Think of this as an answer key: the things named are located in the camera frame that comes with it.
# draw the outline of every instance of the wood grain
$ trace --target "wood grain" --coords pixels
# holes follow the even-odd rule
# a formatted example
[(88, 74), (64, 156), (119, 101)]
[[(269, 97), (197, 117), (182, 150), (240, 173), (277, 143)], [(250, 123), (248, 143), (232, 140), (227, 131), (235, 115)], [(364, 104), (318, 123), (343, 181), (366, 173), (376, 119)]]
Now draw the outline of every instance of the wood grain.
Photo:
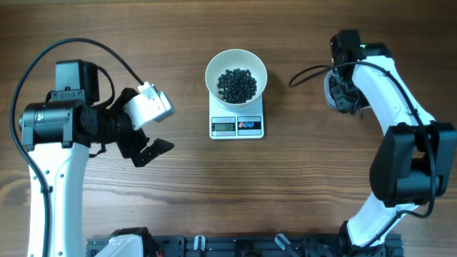
[[(176, 113), (144, 130), (176, 148), (134, 168), (115, 145), (91, 159), (84, 181), (84, 237), (148, 226), (155, 234), (336, 233), (371, 189), (368, 171), (382, 140), (372, 111), (364, 120), (326, 107), (323, 78), (295, 89), (300, 70), (329, 64), (329, 39), (356, 28), (392, 51), (405, 83), (439, 121), (457, 124), (457, 4), (451, 1), (178, 1), (148, 4), (0, 6), (0, 256), (25, 256), (29, 177), (9, 133), (12, 92), (46, 46), (80, 36), (118, 52), (144, 80), (165, 91)], [(254, 52), (268, 69), (266, 137), (208, 137), (207, 63), (218, 52)], [(136, 82), (93, 46), (61, 46), (31, 72), (18, 102), (43, 101), (56, 61), (103, 66), (116, 91)], [(101, 78), (101, 97), (109, 97)], [(405, 218), (407, 256), (454, 256), (457, 165), (432, 217)]]

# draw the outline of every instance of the white bowl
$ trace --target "white bowl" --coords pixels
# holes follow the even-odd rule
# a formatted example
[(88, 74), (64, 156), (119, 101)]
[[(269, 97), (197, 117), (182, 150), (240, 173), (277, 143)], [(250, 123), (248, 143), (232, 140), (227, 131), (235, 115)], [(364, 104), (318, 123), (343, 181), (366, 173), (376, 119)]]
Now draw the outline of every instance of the white bowl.
[[(217, 88), (217, 83), (218, 78), (225, 74), (227, 69), (251, 71), (251, 76), (257, 81), (256, 94), (252, 99), (243, 104), (229, 104), (222, 99), (222, 95), (218, 93), (220, 89)], [(221, 105), (229, 109), (243, 108), (254, 102), (265, 90), (266, 80), (266, 68), (263, 62), (255, 54), (242, 49), (230, 49), (219, 53), (209, 62), (205, 73), (206, 87)]]

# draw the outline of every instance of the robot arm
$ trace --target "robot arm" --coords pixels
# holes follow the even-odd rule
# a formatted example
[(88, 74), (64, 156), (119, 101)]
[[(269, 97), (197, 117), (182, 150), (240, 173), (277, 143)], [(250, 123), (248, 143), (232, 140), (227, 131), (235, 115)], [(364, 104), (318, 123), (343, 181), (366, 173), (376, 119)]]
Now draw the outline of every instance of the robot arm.
[[(336, 108), (346, 113), (371, 106), (385, 135), (370, 170), (373, 193), (361, 210), (341, 228), (347, 240), (347, 253), (360, 248), (365, 248), (368, 253), (367, 247), (382, 244), (387, 233), (405, 216), (397, 217), (398, 213), (411, 212), (430, 201), (431, 170), (421, 127), (430, 138), (435, 156), (432, 164), (436, 176), (435, 196), (441, 196), (446, 190), (457, 135), (452, 125), (436, 123), (432, 115), (418, 104), (398, 75), (390, 52), (383, 44), (362, 44), (357, 31), (340, 31), (331, 39), (331, 49), (335, 66), (362, 61), (389, 72), (415, 108), (408, 107), (392, 79), (371, 66), (344, 66), (335, 69), (330, 76), (330, 92)], [(413, 111), (417, 111), (420, 126), (412, 115)], [(413, 158), (415, 150), (424, 152), (424, 157)]]
[[(102, 148), (105, 143), (117, 143), (122, 156), (131, 158), (135, 167), (145, 166), (174, 147), (159, 138), (146, 147), (149, 138), (141, 129), (174, 112), (166, 94), (146, 82), (139, 92), (124, 89), (109, 109), (97, 108), (92, 106), (99, 93), (95, 68), (80, 60), (58, 63), (52, 101), (29, 104), (19, 120), (22, 144), (44, 173), (50, 191), (50, 256), (84, 255), (82, 189), (91, 143), (101, 143)], [(28, 256), (41, 256), (45, 205), (32, 168), (30, 175)]]

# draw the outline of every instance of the wooden table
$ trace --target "wooden table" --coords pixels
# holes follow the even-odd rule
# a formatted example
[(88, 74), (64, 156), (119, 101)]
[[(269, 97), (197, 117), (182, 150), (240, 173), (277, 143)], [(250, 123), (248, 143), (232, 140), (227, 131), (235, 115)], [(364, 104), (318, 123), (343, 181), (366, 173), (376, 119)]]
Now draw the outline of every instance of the wooden table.
[[(330, 38), (355, 28), (384, 42), (405, 83), (439, 121), (457, 124), (457, 5), (433, 1), (186, 1), (152, 4), (0, 6), (0, 256), (25, 256), (29, 173), (9, 132), (17, 81), (49, 44), (80, 36), (118, 52), (144, 80), (165, 91), (176, 113), (148, 124), (151, 138), (176, 144), (145, 168), (116, 145), (91, 159), (84, 181), (84, 238), (147, 226), (152, 234), (240, 236), (336, 233), (370, 194), (368, 171), (383, 138), (372, 111), (343, 115), (326, 107), (323, 77), (289, 89), (300, 70), (330, 64)], [(254, 52), (268, 69), (266, 136), (212, 141), (206, 65), (225, 49)], [(119, 93), (136, 81), (101, 49), (61, 46), (46, 55), (18, 102), (43, 101), (56, 61), (103, 66)], [(101, 76), (101, 97), (109, 85)], [(456, 162), (431, 218), (406, 217), (396, 228), (407, 256), (454, 256)]]

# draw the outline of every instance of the black beans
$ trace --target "black beans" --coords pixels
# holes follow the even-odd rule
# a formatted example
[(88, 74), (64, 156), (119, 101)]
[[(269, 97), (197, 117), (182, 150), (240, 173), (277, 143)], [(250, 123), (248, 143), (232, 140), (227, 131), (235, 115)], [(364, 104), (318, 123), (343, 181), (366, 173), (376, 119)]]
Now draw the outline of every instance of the black beans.
[(217, 88), (223, 89), (218, 93), (227, 103), (243, 104), (256, 95), (256, 84), (256, 79), (251, 77), (251, 71), (234, 69), (226, 70), (226, 73), (218, 78)]

